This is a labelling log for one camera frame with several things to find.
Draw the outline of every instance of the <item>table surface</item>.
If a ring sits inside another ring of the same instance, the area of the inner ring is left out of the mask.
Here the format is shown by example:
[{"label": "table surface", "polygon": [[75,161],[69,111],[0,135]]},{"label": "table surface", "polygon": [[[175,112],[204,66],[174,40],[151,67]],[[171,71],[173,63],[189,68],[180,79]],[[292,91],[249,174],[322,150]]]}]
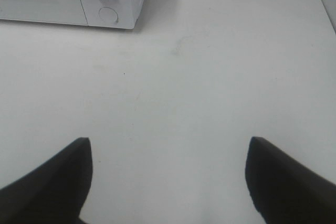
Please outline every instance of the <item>table surface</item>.
[{"label": "table surface", "polygon": [[145,0],[133,31],[0,29],[0,187],[80,136],[89,223],[262,223],[244,179],[254,135],[336,182],[321,0]]}]

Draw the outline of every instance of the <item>white countertop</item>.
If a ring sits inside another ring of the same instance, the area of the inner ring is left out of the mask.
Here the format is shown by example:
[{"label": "white countertop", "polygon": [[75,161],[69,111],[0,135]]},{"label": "white countertop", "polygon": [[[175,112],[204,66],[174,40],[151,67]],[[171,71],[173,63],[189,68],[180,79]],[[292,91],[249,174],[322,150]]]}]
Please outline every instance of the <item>white countertop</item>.
[{"label": "white countertop", "polygon": [[134,31],[0,22],[0,187],[80,136],[91,224],[260,224],[262,136],[336,182],[336,35],[321,0],[145,0]]}]

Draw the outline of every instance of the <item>black object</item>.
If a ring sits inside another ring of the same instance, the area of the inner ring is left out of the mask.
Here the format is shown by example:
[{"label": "black object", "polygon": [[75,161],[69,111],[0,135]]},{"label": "black object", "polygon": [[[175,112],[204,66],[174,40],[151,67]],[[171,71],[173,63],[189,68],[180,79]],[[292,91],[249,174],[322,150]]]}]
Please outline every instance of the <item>black object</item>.
[{"label": "black object", "polygon": [[82,224],[92,180],[88,138],[79,138],[0,190],[0,224]]},{"label": "black object", "polygon": [[261,137],[253,137],[245,178],[268,224],[335,224],[336,186]]}]

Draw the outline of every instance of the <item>white table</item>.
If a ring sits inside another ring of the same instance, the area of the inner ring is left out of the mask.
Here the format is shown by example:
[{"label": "white table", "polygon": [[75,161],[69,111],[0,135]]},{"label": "white table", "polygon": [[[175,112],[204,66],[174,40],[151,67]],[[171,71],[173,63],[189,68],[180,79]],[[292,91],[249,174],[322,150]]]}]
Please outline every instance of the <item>white table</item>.
[{"label": "white table", "polygon": [[336,182],[320,0],[146,0],[134,31],[0,29],[1,187],[79,136],[89,223],[262,223],[244,179],[254,135]]}]

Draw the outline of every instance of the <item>microwave button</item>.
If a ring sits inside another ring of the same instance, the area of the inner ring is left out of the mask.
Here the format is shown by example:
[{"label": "microwave button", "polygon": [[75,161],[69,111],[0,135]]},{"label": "microwave button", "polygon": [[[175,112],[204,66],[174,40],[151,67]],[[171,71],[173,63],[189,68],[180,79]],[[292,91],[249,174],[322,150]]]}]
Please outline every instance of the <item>microwave button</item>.
[{"label": "microwave button", "polygon": [[118,14],[115,10],[109,7],[103,7],[99,10],[99,17],[106,24],[116,24],[118,23]]}]

